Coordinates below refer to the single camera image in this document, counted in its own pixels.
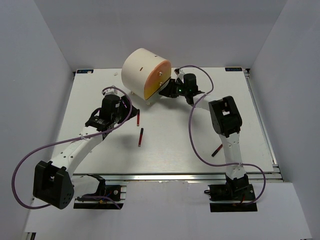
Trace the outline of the orange top drawer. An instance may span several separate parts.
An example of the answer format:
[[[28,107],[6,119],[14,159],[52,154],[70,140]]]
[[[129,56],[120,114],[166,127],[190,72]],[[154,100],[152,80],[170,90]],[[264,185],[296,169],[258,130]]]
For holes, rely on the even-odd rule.
[[[159,87],[160,83],[164,83],[171,76],[171,63],[164,60],[157,64],[147,77],[146,87]]]

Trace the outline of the yellow drawer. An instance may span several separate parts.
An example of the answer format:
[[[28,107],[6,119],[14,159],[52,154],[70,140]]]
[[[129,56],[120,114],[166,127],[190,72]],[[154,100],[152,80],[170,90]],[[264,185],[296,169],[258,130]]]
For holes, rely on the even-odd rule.
[[[160,87],[163,86],[163,84],[163,81],[147,81],[144,85],[144,100],[148,100],[154,93],[156,93],[160,89]]]

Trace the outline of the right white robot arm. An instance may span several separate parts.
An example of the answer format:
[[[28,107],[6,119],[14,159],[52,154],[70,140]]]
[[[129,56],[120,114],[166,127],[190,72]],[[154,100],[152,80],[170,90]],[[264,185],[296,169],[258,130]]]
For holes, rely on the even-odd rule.
[[[170,79],[159,91],[167,98],[185,97],[186,102],[194,109],[201,108],[210,112],[214,131],[219,135],[225,157],[225,175],[228,185],[226,195],[236,200],[244,193],[240,181],[247,182],[247,174],[242,165],[240,150],[240,130],[242,118],[232,96],[213,100],[208,94],[199,90],[196,75],[180,73],[176,79]]]

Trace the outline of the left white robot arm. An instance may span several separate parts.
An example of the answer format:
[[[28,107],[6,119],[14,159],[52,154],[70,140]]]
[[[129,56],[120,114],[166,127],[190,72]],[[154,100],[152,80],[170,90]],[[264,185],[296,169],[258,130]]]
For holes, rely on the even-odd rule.
[[[75,170],[92,150],[116,127],[135,117],[138,110],[126,95],[106,94],[101,107],[95,109],[78,140],[50,159],[40,161],[34,170],[33,196],[58,209],[66,208],[72,199],[109,200],[106,181],[97,174],[74,177]]]

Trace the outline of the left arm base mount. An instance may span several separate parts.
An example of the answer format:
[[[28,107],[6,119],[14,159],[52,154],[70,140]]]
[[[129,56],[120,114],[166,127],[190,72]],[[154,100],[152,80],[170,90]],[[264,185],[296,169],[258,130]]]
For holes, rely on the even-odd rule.
[[[79,210],[121,210],[124,206],[127,186],[106,180],[100,175],[73,176],[73,208]]]

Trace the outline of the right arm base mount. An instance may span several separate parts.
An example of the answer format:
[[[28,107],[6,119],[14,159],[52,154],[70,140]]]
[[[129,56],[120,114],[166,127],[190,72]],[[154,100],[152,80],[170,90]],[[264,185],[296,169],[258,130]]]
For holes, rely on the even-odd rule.
[[[211,184],[204,194],[209,196],[209,206],[212,213],[248,213],[257,212],[258,207],[253,185],[249,183],[248,175],[237,179],[226,177],[225,184]]]

